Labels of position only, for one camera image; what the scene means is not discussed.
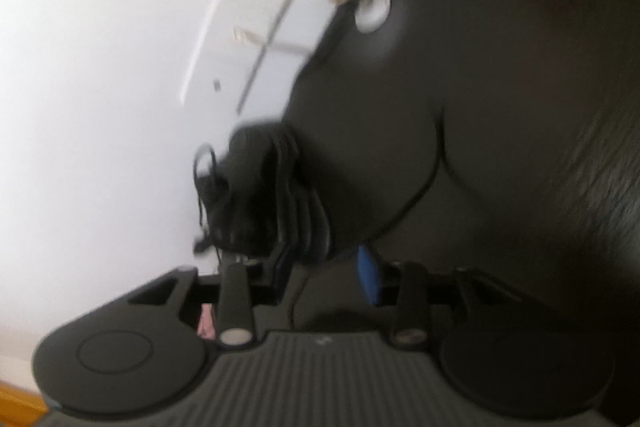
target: black fabric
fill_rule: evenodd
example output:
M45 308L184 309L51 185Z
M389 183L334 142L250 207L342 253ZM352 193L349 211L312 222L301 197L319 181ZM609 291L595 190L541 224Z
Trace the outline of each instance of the black fabric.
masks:
M426 130L440 119L444 167L374 246L430 269L477 266L609 333L619 363L602 410L631 422L640 414L638 0L392 0L371 36L337 17L287 111L337 247L365 239L398 195L419 190L433 150ZM362 157L375 161L351 163Z

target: wooden frame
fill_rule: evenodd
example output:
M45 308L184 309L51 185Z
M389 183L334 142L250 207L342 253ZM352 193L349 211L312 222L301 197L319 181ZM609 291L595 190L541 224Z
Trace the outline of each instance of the wooden frame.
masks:
M47 412L41 397L0 383L0 424L27 427Z

